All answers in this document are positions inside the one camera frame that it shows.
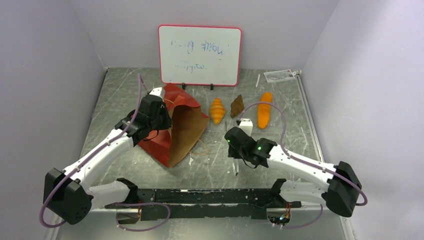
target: whiteboard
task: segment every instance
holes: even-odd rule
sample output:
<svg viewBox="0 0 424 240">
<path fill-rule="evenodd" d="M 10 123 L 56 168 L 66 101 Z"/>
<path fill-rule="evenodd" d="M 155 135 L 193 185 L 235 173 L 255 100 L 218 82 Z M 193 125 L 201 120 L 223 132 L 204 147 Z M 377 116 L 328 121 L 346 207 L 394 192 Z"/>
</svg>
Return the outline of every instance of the whiteboard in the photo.
<svg viewBox="0 0 424 240">
<path fill-rule="evenodd" d="M 242 30 L 237 27 L 160 25 L 162 82 L 235 86 Z"/>
</svg>

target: paper bag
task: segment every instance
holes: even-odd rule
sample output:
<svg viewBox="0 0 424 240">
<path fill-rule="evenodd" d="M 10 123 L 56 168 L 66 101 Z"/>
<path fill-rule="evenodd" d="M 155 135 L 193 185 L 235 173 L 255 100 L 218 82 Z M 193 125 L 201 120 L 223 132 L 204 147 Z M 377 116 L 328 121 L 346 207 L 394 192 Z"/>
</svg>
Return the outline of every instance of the paper bag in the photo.
<svg viewBox="0 0 424 240">
<path fill-rule="evenodd" d="M 172 119 L 172 128 L 150 132 L 149 141 L 138 145 L 153 158 L 172 168 L 189 153 L 206 129 L 209 117 L 186 91 L 173 84 L 164 88 L 164 102 Z"/>
</svg>

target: red whiteboard frame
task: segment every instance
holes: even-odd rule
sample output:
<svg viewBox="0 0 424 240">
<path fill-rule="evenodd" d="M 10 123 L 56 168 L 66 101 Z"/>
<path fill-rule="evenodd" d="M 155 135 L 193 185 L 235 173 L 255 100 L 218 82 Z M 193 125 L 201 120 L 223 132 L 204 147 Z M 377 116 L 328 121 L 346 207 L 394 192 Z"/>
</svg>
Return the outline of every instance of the red whiteboard frame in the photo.
<svg viewBox="0 0 424 240">
<path fill-rule="evenodd" d="M 207 26 L 207 25 L 183 25 L 183 24 L 161 24 L 157 27 L 157 40 L 159 45 L 159 66 L 160 66 L 160 80 L 164 84 L 168 84 L 168 82 L 164 82 L 162 79 L 162 61 L 161 61 L 161 36 L 159 35 L 159 28 L 162 26 L 164 27 L 194 27 L 194 28 L 213 28 L 213 29 L 238 29 L 240 30 L 240 48 L 238 50 L 238 71 L 237 73 L 240 73 L 240 58 L 242 54 L 242 38 L 243 38 L 243 32 L 242 29 L 236 26 Z M 205 83 L 185 83 L 186 85 L 197 85 L 197 86 L 209 86 L 210 84 Z M 214 84 L 214 86 L 225 86 L 225 87 L 234 87 L 237 84 L 239 84 L 239 74 L 237 74 L 237 80 L 235 81 L 234 85 L 227 85 L 227 84 Z"/>
</svg>

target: white plastic piece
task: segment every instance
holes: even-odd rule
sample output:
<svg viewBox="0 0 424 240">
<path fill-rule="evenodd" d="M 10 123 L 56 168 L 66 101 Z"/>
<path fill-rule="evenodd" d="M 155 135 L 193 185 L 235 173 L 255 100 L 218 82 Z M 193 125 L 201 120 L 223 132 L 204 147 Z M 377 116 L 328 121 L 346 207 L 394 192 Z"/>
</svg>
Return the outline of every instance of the white plastic piece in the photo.
<svg viewBox="0 0 424 240">
<path fill-rule="evenodd" d="M 291 156 L 297 157 L 311 164 L 315 164 L 319 167 L 325 167 L 326 169 L 331 170 L 333 172 L 336 171 L 334 164 L 316 161 L 294 153 L 292 151 L 287 152 Z M 328 190 L 329 184 L 327 183 L 327 180 L 333 178 L 333 175 L 331 173 L 323 172 L 320 169 L 316 169 L 312 166 L 303 164 L 301 162 L 289 158 L 289 156 L 284 154 L 280 145 L 273 147 L 269 154 L 270 157 L 267 162 L 270 168 L 279 168 L 289 173 L 293 173 L 294 175 L 301 177 L 302 179 L 307 180 L 310 183 L 313 183 L 316 187 L 321 188 L 325 192 Z"/>
<path fill-rule="evenodd" d="M 98 209 L 108 204 L 121 203 L 125 201 L 130 189 L 120 181 L 114 181 L 109 184 L 92 186 L 86 193 L 93 196 L 91 200 L 91 209 Z"/>
<path fill-rule="evenodd" d="M 109 214 L 109 213 L 123 213 L 123 214 L 133 214 L 138 213 L 137 208 L 91 208 L 90 213 L 100 213 L 100 214 Z"/>
<path fill-rule="evenodd" d="M 162 100 L 164 100 L 165 97 L 165 90 L 163 87 L 155 87 L 153 90 L 149 93 L 149 95 L 155 95 L 160 97 Z"/>
<path fill-rule="evenodd" d="M 252 135 L 253 123 L 249 118 L 240 119 L 240 125 L 238 126 L 245 132 L 249 137 Z"/>
<path fill-rule="evenodd" d="M 239 174 L 239 160 L 238 159 L 232 159 L 232 173 L 234 176 L 237 176 Z"/>
<path fill-rule="evenodd" d="M 258 85 L 259 85 L 259 79 L 261 78 L 261 75 L 260 74 L 258 74 L 257 75 L 257 81 L 256 81 L 256 85 L 254 86 L 255 88 L 257 88 L 258 87 Z"/>
<path fill-rule="evenodd" d="M 322 188 L 310 182 L 288 180 L 283 183 L 279 194 L 287 202 L 301 201 L 325 205 L 326 201 L 321 197 L 321 194 L 325 192 Z"/>
<path fill-rule="evenodd" d="M 109 135 L 103 141 L 101 141 L 101 143 L 94 147 L 89 153 L 87 153 L 77 162 L 67 166 L 64 169 L 66 170 L 65 175 L 68 175 L 76 166 L 82 163 L 97 148 L 99 148 L 101 145 L 103 145 L 110 139 L 116 137 L 121 132 L 122 130 L 120 129 L 113 129 L 109 133 Z M 103 150 L 101 150 L 96 156 L 94 156 L 86 165 L 81 167 L 81 170 L 79 172 L 75 173 L 70 178 L 72 180 L 79 179 L 79 184 L 84 188 L 84 190 L 89 189 L 89 187 L 98 178 L 98 176 L 100 174 L 103 174 L 106 169 L 117 159 L 117 157 L 132 149 L 133 146 L 133 139 L 131 137 L 128 137 L 127 134 L 124 133 L 110 146 L 103 148 Z"/>
</svg>

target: croissant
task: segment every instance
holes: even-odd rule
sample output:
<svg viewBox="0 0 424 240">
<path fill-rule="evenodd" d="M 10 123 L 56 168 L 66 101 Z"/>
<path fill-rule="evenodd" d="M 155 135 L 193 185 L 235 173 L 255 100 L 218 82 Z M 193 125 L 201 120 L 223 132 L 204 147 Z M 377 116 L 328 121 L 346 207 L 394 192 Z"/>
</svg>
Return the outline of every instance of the croissant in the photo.
<svg viewBox="0 0 424 240">
<path fill-rule="evenodd" d="M 235 118 L 237 115 L 243 112 L 245 105 L 243 104 L 242 95 L 238 95 L 231 103 L 231 118 Z"/>
<path fill-rule="evenodd" d="M 219 98 L 215 98 L 209 108 L 210 117 L 218 125 L 225 115 L 225 108 Z"/>
</svg>

